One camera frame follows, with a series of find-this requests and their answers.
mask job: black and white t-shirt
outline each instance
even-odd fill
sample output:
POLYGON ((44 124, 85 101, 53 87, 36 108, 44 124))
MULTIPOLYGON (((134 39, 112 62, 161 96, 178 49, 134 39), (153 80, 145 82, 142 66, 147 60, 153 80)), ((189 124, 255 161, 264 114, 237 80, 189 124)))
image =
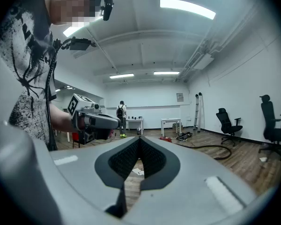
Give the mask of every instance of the black and white t-shirt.
MULTIPOLYGON (((17 0, 0 25, 0 55, 25 88, 9 122, 46 145, 49 128, 45 82, 55 53, 50 25, 44 0, 17 0)), ((49 100, 55 98, 52 76, 49 100)))

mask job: chair headrest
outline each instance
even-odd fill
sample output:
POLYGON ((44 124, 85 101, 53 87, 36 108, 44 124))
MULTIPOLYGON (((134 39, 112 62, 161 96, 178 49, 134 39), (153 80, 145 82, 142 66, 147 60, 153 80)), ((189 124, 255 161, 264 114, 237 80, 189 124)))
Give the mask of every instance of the chair headrest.
POLYGON ((219 108, 219 113, 225 113, 226 109, 225 108, 219 108))
POLYGON ((268 102, 270 100, 270 96, 267 95, 267 94, 265 94, 263 96, 260 96, 260 98, 261 98, 263 103, 266 103, 266 102, 268 102))

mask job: ladder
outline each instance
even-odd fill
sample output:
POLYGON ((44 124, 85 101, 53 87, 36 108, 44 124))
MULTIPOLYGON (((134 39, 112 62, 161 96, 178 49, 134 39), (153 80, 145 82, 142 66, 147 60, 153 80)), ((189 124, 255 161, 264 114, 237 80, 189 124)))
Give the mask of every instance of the ladder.
POLYGON ((199 95, 196 94, 196 110, 195 110, 195 119, 193 123, 193 129, 196 130, 198 126, 198 133, 201 131, 201 99, 202 93, 199 92, 199 95))

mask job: white paper on floor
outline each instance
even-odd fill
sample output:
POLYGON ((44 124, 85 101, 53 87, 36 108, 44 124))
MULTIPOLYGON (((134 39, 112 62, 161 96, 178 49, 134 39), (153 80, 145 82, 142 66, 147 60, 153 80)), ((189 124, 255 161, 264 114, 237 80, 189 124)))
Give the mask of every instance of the white paper on floor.
POLYGON ((132 169, 132 172, 136 173, 137 175, 144 175, 144 171, 142 171, 141 169, 138 168, 134 168, 132 169))
POLYGON ((267 157, 261 157, 261 158, 259 158, 259 159, 260 159, 261 162, 266 162, 267 157))

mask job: red object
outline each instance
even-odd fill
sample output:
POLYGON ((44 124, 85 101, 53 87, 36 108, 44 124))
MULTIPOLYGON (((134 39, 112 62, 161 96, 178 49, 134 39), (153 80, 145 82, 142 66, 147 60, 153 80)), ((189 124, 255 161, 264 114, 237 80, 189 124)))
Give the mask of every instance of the red object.
POLYGON ((74 149, 74 142, 78 143, 78 148, 80 148, 79 134, 78 133, 72 133, 72 139, 73 139, 73 149, 74 149))
POLYGON ((160 139, 160 140, 167 141, 167 142, 169 142, 169 143, 171 143, 171 142, 172 142, 172 140, 171 140, 171 138, 170 138, 170 137, 160 137, 159 139, 160 139))

